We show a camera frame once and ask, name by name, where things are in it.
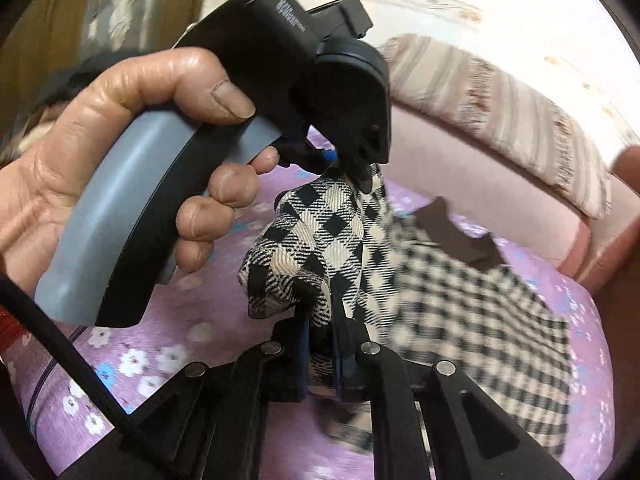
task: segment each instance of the hand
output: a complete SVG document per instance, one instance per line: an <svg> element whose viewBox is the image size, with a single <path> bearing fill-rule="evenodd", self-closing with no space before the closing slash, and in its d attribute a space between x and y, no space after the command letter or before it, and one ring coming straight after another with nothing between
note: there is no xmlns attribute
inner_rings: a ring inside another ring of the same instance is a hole
<svg viewBox="0 0 640 480"><path fill-rule="evenodd" d="M131 58L99 76L42 140L0 170L0 254L23 290L35 290L82 190L113 143L145 107L171 99L203 123L235 124L255 113L207 50L178 48ZM176 218L175 254L182 270L204 265L213 240L229 231L233 208L255 199L257 175L277 163L278 152L269 147L250 165L222 165L209 180L210 197L184 202Z"/></svg>

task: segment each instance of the blue part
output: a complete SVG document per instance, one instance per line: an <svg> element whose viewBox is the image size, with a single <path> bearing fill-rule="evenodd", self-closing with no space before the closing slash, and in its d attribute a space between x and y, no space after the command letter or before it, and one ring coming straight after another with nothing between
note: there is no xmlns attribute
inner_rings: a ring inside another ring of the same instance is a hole
<svg viewBox="0 0 640 480"><path fill-rule="evenodd" d="M302 329L302 337L300 338L300 373L298 375L300 382L298 383L299 391L302 392L302 398L306 398L306 375L308 373L308 366L306 363L306 357L309 355L309 318L305 320L305 325Z"/></svg>
<svg viewBox="0 0 640 480"><path fill-rule="evenodd" d="M338 153L335 150L322 150L322 158L327 162L335 162L338 160Z"/></svg>

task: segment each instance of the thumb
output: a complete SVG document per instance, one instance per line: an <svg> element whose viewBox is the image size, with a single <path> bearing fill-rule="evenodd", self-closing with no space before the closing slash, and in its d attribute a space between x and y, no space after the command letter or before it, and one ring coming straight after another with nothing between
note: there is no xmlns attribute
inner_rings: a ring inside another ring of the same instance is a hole
<svg viewBox="0 0 640 480"><path fill-rule="evenodd" d="M39 179L49 190L79 196L134 117L171 100L199 122L233 124L255 113L209 50L130 58L96 78L60 115L34 153Z"/></svg>

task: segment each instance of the gray handle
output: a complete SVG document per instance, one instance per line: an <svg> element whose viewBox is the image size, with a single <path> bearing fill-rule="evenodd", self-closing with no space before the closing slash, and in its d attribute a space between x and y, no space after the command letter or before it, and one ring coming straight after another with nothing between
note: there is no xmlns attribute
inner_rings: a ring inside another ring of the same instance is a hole
<svg viewBox="0 0 640 480"><path fill-rule="evenodd" d="M35 301L49 317L77 325L96 323L136 223L197 129L174 111L151 110L120 136L83 191L36 288ZM225 160L248 163L278 137L271 123L253 118Z"/></svg>

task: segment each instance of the gingham fabric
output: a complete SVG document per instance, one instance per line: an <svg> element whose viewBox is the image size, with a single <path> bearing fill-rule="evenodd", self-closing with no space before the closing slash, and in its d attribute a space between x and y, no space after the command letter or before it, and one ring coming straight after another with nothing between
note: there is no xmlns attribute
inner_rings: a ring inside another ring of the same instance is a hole
<svg viewBox="0 0 640 480"><path fill-rule="evenodd" d="M382 174L357 190L338 167L287 192L276 219L239 271L252 317L311 304L312 325L330 322L330 295L372 339L403 358L456 363L558 457L569 411L568 327L510 267L481 272L445 254L412 216L390 208ZM329 349L312 356L313 382L328 385ZM368 405L332 418L328 433L369 450Z"/></svg>

